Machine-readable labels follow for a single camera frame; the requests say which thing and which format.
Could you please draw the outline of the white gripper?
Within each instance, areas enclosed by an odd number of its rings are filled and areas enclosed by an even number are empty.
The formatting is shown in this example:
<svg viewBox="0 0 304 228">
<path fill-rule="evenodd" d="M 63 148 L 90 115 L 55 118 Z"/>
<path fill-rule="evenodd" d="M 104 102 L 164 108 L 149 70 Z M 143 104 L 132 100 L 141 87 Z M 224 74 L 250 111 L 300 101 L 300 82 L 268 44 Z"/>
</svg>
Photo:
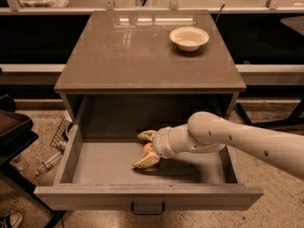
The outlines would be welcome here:
<svg viewBox="0 0 304 228">
<path fill-rule="evenodd" d="M 145 130 L 138 134 L 137 138 L 141 141 L 152 142 L 154 151 L 147 150 L 138 160 L 133 163 L 135 168 L 149 168 L 160 161 L 160 157 L 164 159 L 171 159 L 177 155 L 172 149 L 169 141 L 169 133 L 171 127 L 156 130 Z"/>
</svg>

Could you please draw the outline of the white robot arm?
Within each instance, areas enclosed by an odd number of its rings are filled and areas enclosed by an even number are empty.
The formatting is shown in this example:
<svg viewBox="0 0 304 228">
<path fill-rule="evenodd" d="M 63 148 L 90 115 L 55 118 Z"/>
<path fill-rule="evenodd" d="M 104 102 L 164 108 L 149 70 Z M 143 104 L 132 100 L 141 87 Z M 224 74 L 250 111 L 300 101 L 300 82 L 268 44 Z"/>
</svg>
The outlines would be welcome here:
<svg viewBox="0 0 304 228">
<path fill-rule="evenodd" d="M 180 153 L 219 152 L 233 146 L 298 178 L 304 178 L 304 137 L 232 123 L 209 112 L 197 112 L 186 124 L 146 130 L 138 138 L 148 145 L 136 168 L 148 168 Z"/>
</svg>

